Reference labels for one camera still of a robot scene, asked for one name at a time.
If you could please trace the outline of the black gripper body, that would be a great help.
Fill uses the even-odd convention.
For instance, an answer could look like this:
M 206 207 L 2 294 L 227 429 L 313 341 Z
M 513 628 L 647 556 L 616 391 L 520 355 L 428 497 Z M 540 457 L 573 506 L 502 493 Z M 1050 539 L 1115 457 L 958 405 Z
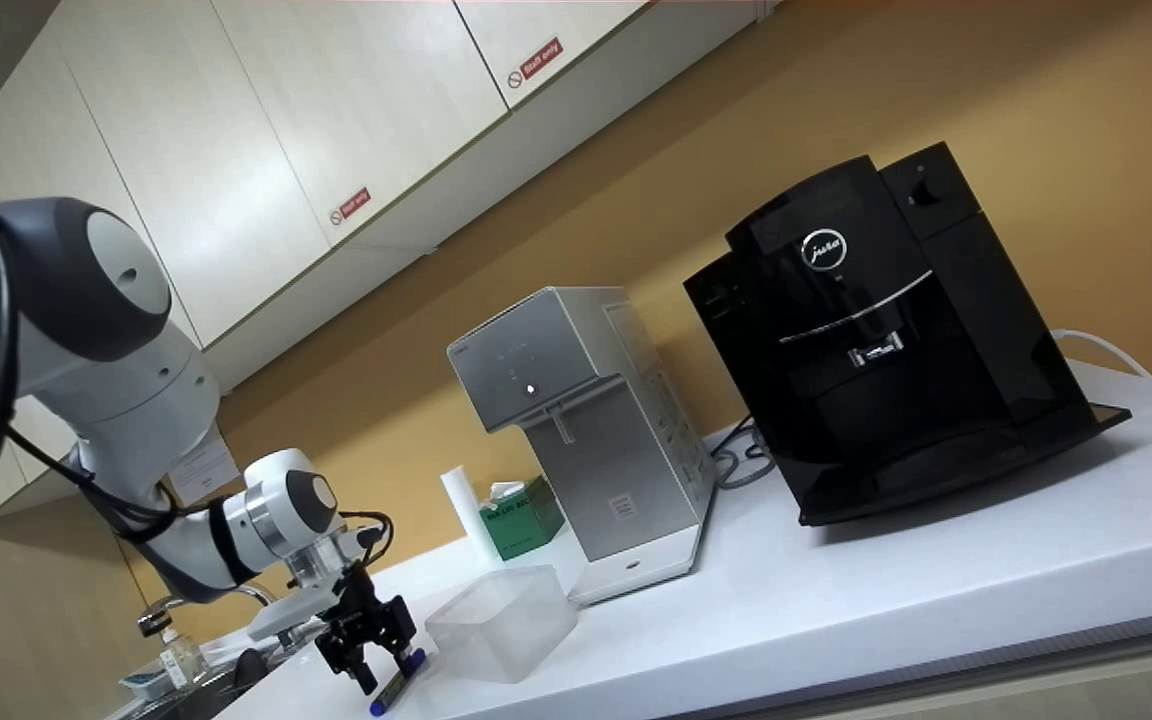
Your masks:
M 396 601 L 380 601 L 367 577 L 348 577 L 340 605 L 332 608 L 332 638 L 344 651 L 362 651 L 367 642 L 401 651 L 405 611 Z

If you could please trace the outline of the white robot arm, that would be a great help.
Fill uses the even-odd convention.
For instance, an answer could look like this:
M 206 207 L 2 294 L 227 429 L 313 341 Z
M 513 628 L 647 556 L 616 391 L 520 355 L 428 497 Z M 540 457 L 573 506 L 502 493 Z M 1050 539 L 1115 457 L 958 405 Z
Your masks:
M 246 462 L 215 501 L 185 497 L 185 474 L 219 443 L 219 386 L 172 323 L 150 248 L 101 202 L 0 202 L 0 453 L 21 440 L 22 395 L 76 433 L 54 470 L 174 605 L 219 601 L 280 562 L 291 593 L 261 611 L 266 635 L 313 622 L 324 664 L 362 691 L 380 686 L 367 649 L 382 649 L 401 674 L 418 672 L 407 605 L 370 586 L 370 544 L 344 523 L 304 453 Z

